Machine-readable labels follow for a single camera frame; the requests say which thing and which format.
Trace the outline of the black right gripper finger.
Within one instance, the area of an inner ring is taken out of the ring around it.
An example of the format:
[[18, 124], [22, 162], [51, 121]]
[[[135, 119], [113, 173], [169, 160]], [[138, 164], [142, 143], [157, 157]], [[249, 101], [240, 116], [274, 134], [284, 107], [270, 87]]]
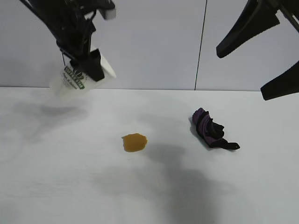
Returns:
[[264, 100], [271, 100], [299, 92], [299, 63], [261, 87]]
[[216, 54], [224, 58], [246, 41], [278, 25], [278, 4], [271, 0], [247, 1], [238, 20], [216, 47]]

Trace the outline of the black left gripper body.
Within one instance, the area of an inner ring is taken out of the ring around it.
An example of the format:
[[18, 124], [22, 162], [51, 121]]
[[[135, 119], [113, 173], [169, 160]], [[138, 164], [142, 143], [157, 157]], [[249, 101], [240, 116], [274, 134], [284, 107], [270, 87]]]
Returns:
[[80, 63], [93, 60], [91, 36], [96, 31], [93, 24], [95, 15], [86, 18], [81, 14], [56, 14], [60, 34], [57, 44], [67, 55]]

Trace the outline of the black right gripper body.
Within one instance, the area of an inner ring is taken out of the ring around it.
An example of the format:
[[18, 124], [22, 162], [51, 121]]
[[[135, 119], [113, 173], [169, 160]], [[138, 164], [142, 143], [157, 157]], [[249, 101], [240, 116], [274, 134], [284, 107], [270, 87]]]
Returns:
[[280, 0], [280, 11], [290, 24], [299, 31], [299, 0]]

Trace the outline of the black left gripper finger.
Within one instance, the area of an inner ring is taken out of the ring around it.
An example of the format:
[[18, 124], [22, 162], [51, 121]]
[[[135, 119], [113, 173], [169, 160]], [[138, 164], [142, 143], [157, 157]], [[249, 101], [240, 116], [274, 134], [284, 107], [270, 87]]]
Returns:
[[100, 51], [95, 49], [88, 55], [78, 59], [75, 63], [75, 68], [88, 75], [93, 81], [98, 82], [105, 78], [100, 60]]

